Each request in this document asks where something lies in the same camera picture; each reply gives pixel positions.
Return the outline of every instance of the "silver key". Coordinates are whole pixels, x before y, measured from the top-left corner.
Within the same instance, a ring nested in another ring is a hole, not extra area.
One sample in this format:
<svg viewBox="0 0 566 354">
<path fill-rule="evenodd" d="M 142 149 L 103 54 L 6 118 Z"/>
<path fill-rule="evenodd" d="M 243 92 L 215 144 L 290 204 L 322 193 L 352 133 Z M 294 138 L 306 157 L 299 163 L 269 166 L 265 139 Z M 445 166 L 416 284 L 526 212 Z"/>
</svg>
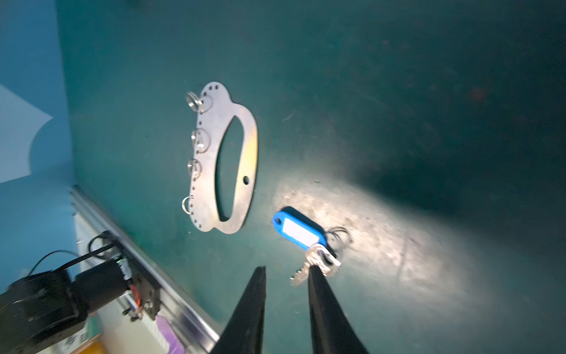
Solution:
<svg viewBox="0 0 566 354">
<path fill-rule="evenodd" d="M 331 267 L 326 264 L 321 254 L 324 254 L 325 258 L 332 263 Z M 308 278 L 308 269 L 311 266 L 318 266 L 322 271 L 322 274 L 324 274 L 325 276 L 330 276 L 336 273 L 338 267 L 340 267 L 341 265 L 338 259 L 330 254 L 330 251 L 328 251 L 326 247 L 321 244 L 314 244 L 310 246 L 305 252 L 305 257 L 306 261 L 303 264 L 303 267 L 291 277 L 291 284 L 295 287 L 301 285 L 301 283 L 303 283 Z"/>
</svg>

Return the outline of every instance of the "plastic key tag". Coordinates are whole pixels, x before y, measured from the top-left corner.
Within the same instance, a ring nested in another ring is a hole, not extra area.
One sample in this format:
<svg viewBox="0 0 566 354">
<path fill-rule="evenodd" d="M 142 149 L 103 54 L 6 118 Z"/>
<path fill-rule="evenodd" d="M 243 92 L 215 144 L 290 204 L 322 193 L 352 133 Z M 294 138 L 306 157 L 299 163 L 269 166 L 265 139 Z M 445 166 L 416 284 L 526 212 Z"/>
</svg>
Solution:
<svg viewBox="0 0 566 354">
<path fill-rule="evenodd" d="M 323 234 L 284 211 L 275 213 L 273 216 L 273 226 L 281 236 L 303 250 L 307 250 L 314 244 L 327 246 Z"/>
</svg>

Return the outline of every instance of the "purple object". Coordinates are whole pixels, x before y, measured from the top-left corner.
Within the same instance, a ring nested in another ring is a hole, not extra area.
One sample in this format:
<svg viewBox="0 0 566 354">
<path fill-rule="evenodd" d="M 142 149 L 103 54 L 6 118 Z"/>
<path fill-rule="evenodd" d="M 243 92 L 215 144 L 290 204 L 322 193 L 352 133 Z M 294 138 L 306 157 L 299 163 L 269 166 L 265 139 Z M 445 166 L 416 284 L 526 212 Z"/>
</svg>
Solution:
<svg viewBox="0 0 566 354">
<path fill-rule="evenodd" d="M 155 322 L 157 322 L 157 328 L 169 343 L 169 352 L 167 354 L 183 354 L 185 352 L 183 344 L 179 342 L 167 320 L 161 316 L 155 316 Z"/>
</svg>

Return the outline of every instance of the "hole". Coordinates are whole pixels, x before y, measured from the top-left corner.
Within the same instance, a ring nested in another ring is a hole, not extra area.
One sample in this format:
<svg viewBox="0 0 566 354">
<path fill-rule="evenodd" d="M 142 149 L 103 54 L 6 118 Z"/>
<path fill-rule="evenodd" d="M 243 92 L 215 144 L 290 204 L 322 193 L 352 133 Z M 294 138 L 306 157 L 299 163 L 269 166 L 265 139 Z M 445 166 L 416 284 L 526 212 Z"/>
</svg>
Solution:
<svg viewBox="0 0 566 354">
<path fill-rule="evenodd" d="M 215 192 L 220 221 L 227 221 L 232 215 L 235 188 L 241 183 L 238 167 L 243 140 L 244 129 L 240 119 L 234 116 L 220 143 L 216 160 Z"/>
</svg>

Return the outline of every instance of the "metal key holder plate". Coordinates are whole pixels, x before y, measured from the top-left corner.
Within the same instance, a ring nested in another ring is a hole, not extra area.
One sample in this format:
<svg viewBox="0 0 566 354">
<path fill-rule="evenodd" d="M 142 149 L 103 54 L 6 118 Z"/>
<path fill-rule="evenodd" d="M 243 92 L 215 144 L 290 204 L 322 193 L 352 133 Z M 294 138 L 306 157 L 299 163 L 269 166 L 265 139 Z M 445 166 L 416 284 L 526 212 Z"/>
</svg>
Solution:
<svg viewBox="0 0 566 354">
<path fill-rule="evenodd" d="M 191 177 L 191 195 L 183 200 L 183 210 L 201 231 L 217 228 L 224 233 L 234 233 L 242 227 L 254 192 L 258 127 L 250 110 L 232 102 L 230 93 L 219 82 L 207 84 L 200 97 L 192 92 L 187 93 L 186 99 L 191 109 L 197 112 L 198 120 L 196 130 L 191 134 L 194 155 L 187 165 Z M 244 139 L 232 215 L 230 219 L 221 221 L 216 205 L 216 160 L 232 119 L 239 119 L 242 123 Z"/>
</svg>

